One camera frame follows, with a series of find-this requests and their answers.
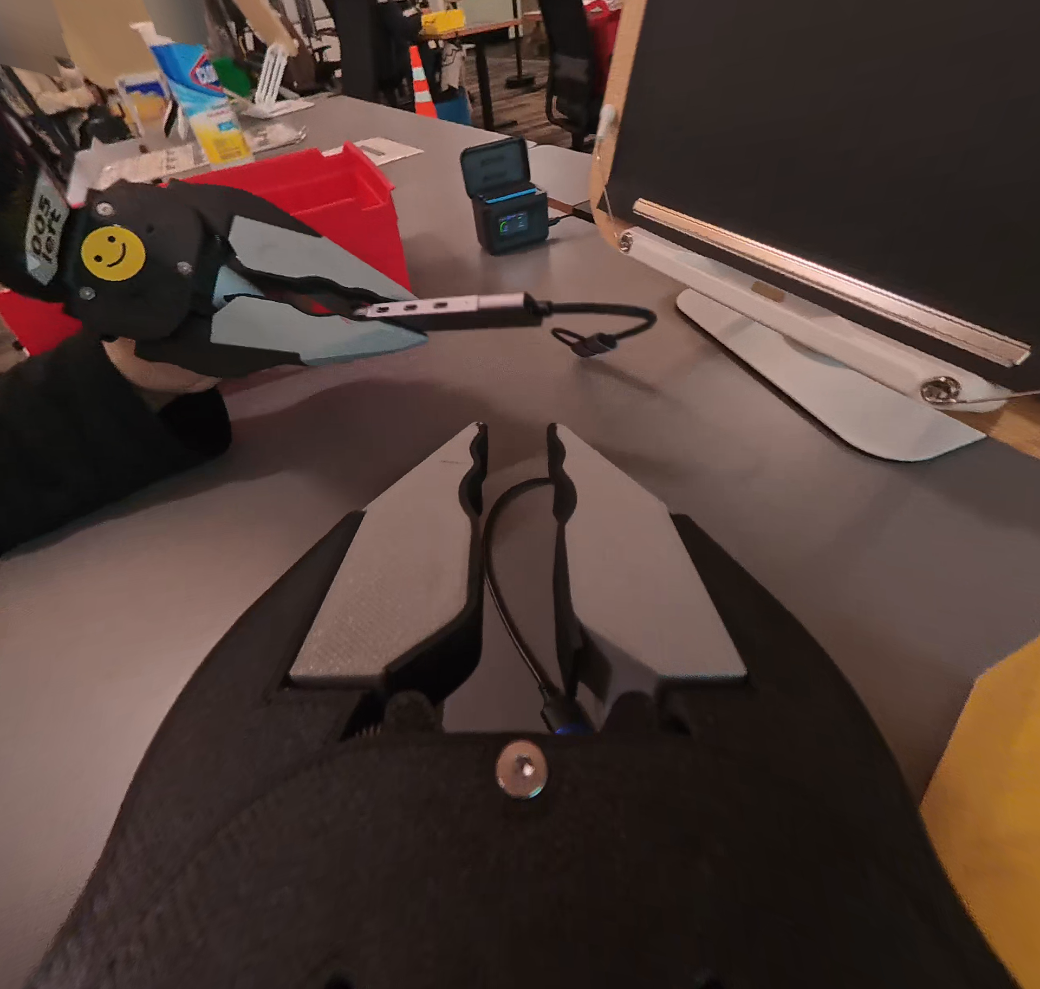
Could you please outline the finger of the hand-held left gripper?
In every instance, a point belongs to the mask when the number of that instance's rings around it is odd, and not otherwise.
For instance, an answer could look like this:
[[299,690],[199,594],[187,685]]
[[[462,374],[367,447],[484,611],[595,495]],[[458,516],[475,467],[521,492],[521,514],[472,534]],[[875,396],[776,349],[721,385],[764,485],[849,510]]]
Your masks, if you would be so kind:
[[214,300],[208,352],[218,369],[324,367],[410,352],[427,337],[397,326],[310,315],[255,294]]
[[213,305],[238,297],[317,306],[378,306],[414,296],[401,283],[330,239],[241,215],[231,218],[227,261],[217,274]]

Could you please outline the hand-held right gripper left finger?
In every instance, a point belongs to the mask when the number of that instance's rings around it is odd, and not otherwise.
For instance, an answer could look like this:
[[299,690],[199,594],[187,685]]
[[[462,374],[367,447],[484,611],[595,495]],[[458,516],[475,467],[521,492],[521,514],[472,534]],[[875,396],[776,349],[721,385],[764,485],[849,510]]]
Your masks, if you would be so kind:
[[459,431],[362,512],[289,671],[298,687],[439,706],[482,656],[488,428]]

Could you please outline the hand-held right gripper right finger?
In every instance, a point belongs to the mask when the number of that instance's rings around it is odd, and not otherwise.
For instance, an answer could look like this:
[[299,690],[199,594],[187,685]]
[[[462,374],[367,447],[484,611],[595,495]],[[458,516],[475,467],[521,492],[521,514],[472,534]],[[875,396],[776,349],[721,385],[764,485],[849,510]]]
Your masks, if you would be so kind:
[[565,689],[746,684],[748,669],[667,505],[580,438],[547,428],[555,652]]

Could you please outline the red plastic bin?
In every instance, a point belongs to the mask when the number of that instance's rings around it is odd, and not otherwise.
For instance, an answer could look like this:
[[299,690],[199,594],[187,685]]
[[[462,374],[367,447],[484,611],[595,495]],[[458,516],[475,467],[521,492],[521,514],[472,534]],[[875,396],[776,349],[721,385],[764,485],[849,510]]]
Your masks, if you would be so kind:
[[[148,185],[166,186],[173,180],[177,179]],[[259,196],[410,291],[392,185],[350,144],[344,144],[339,156],[331,158],[317,150],[305,150],[268,163],[234,167],[223,176],[197,176],[179,182],[223,185]],[[103,190],[90,190],[81,202],[73,202],[68,182],[67,197],[71,205],[79,206],[87,196]],[[285,303],[306,314],[344,318],[364,307],[317,306],[300,297]],[[85,332],[61,306],[21,296],[4,285],[2,322],[29,355],[54,349],[72,334]]]

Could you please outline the person's left forearm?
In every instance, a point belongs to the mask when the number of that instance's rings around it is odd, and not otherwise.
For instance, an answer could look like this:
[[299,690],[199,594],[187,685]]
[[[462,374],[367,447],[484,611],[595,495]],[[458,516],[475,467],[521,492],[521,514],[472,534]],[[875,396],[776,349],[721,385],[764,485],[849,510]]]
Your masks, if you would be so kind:
[[2,374],[3,555],[231,445],[217,385],[159,402],[116,371],[103,341],[81,332]]

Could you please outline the white printed sheets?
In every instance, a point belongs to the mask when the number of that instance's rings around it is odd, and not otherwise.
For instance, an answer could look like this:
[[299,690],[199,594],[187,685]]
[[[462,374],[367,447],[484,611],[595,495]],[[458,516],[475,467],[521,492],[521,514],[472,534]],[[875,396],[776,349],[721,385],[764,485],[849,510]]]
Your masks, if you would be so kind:
[[[274,121],[249,128],[244,136],[251,156],[256,157],[262,152],[301,144],[306,132],[304,126]],[[223,168],[226,166],[211,164],[198,144],[142,151],[137,142],[123,141],[80,152],[71,177],[80,180],[86,189],[101,190],[119,180],[149,184],[196,170]]]

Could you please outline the printed paper sheet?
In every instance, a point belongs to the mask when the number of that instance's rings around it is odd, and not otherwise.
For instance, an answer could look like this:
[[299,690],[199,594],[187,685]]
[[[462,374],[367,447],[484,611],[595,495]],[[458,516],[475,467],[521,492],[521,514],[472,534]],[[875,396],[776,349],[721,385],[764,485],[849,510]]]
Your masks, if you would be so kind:
[[383,137],[357,140],[350,142],[350,147],[361,152],[369,162],[380,168],[423,154],[421,148],[399,144]]

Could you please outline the tan panel on white stand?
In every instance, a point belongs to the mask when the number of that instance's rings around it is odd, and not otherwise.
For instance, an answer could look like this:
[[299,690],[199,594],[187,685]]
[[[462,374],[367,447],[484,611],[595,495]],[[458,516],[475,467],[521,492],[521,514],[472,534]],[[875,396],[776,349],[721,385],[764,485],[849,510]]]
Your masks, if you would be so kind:
[[255,92],[253,92],[253,114],[256,118],[278,118],[291,113],[280,103],[296,101],[298,95],[288,90],[283,81],[289,71],[289,62],[298,57],[302,46],[291,25],[278,14],[269,0],[230,0],[242,15],[249,29],[263,43],[264,57],[259,70]]

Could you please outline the clear box yellow label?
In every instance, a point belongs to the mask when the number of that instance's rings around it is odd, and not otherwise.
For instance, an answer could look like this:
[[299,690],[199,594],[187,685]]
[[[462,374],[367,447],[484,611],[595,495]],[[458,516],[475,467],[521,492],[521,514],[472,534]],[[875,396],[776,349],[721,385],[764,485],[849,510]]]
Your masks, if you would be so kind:
[[163,130],[171,97],[163,75],[156,70],[116,76],[115,92],[138,131]]

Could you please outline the blue white printed packet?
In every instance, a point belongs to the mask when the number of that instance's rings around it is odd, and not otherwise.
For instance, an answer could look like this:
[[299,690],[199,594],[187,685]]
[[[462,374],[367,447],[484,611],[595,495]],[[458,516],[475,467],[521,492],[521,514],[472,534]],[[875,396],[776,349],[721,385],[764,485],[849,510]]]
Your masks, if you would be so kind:
[[132,23],[130,28],[148,46],[209,165],[226,168],[253,162],[244,130],[206,48],[158,34],[151,21]]

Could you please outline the black charging case with screen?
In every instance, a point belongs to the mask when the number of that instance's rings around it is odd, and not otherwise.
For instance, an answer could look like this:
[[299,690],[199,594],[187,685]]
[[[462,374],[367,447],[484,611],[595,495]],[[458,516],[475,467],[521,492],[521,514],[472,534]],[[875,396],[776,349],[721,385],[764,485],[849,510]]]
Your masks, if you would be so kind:
[[548,238],[548,194],[532,182],[523,137],[469,147],[460,165],[477,240],[487,253],[509,254]]

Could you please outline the orange traffic cone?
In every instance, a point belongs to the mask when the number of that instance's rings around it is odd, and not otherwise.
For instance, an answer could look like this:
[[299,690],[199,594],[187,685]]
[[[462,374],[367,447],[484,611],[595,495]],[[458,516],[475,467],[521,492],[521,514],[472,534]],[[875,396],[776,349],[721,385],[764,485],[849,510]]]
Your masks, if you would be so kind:
[[415,114],[421,118],[438,118],[435,102],[432,97],[423,60],[418,46],[409,46],[409,66],[411,66],[412,93]]

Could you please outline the wooden desk with black legs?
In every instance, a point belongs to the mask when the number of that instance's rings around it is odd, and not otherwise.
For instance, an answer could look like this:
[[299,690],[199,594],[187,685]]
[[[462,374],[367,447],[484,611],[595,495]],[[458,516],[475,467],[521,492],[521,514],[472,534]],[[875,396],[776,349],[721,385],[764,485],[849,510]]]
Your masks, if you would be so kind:
[[513,118],[500,114],[496,98],[501,93],[520,94],[537,88],[536,77],[524,64],[523,26],[519,18],[467,22],[452,37],[425,38],[420,31],[421,51],[440,54],[440,80],[433,88],[465,87],[471,80],[476,93],[472,124],[492,133],[517,127]]

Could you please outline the black office chair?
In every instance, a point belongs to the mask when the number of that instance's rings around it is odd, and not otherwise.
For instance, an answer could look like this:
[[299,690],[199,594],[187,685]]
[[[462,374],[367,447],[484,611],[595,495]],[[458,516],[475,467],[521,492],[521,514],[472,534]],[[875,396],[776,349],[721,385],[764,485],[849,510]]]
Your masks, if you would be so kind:
[[549,72],[545,113],[570,135],[572,150],[583,151],[597,132],[605,99],[594,93],[592,40],[582,0],[537,0],[548,42]]

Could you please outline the wooden book stand black panel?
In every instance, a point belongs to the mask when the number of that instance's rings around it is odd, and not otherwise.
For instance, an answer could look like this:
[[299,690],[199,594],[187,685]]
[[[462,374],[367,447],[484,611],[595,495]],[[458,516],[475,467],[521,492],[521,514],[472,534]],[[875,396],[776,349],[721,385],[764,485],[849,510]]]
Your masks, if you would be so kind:
[[851,447],[1038,457],[1039,0],[626,0],[603,234]]

